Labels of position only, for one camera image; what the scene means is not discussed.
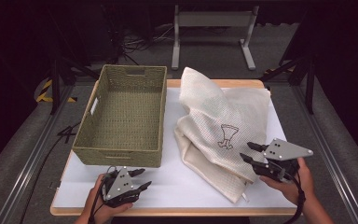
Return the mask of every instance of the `green woven basket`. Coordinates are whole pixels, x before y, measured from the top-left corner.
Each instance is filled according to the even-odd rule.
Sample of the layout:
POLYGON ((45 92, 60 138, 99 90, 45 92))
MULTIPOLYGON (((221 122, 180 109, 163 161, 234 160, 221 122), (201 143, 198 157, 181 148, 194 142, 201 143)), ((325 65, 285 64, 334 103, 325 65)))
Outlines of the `green woven basket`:
POLYGON ((159 167, 167 68, 105 65, 73 151, 87 165, 159 167))

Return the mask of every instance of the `table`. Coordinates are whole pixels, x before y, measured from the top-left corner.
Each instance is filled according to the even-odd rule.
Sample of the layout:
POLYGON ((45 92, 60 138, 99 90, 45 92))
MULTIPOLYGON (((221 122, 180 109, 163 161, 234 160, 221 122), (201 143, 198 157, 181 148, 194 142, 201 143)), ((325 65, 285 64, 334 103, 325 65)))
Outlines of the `table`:
MULTIPOLYGON (((215 80, 221 88, 264 88, 259 80, 215 80)), ((173 129, 176 121, 186 114, 178 102, 180 80, 168 80, 166 113, 164 116, 164 140, 162 162, 159 168, 146 171, 133 178, 135 187, 152 181, 133 208, 119 214, 127 217, 174 217, 174 216, 277 216, 292 215, 296 207, 276 189, 256 180, 246 190, 249 202, 241 198, 232 203, 200 176, 186 167, 180 159, 173 129)), ((282 126, 272 102, 268 107, 267 141, 285 139, 282 126)), ((84 165, 71 151, 62 174, 62 182, 50 207, 54 216, 80 215, 89 190, 98 174, 105 173, 107 166, 84 165)))

